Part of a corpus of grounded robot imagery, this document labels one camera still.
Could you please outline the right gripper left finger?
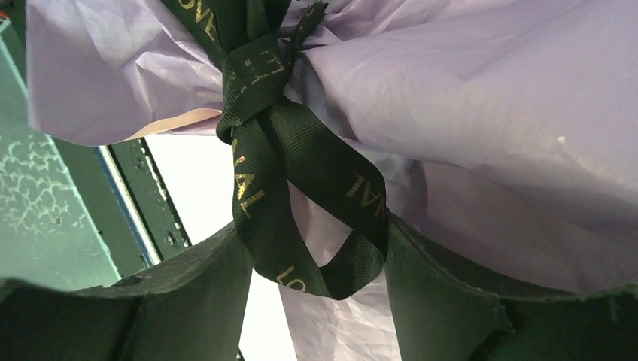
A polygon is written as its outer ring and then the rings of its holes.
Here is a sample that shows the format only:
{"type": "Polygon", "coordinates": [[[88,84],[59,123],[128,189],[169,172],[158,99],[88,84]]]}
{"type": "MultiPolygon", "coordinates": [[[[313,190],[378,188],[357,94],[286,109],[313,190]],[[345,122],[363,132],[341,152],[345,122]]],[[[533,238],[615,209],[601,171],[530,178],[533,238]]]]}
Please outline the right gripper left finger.
{"type": "Polygon", "coordinates": [[[252,262],[229,224],[110,287],[1,282],[3,360],[234,360],[252,262]]]}

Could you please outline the pink wrapping paper sheet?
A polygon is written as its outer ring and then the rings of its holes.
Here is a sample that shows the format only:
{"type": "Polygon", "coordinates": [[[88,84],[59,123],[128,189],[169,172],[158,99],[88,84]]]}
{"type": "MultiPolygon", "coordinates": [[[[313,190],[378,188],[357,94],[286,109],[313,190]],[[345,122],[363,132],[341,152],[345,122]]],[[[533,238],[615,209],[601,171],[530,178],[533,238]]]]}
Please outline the pink wrapping paper sheet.
{"type": "Polygon", "coordinates": [[[389,220],[578,295],[637,287],[635,1],[28,1],[29,122],[232,147],[300,360],[404,360],[389,220]]]}

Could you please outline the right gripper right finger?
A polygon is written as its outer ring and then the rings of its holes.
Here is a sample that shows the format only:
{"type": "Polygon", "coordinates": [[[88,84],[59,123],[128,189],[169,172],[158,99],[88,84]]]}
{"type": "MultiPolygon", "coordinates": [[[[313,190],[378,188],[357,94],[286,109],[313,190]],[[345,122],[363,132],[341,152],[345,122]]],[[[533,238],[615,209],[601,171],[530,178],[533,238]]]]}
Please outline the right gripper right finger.
{"type": "Polygon", "coordinates": [[[404,360],[635,360],[637,287],[578,295],[518,281],[389,220],[385,274],[404,360]]]}

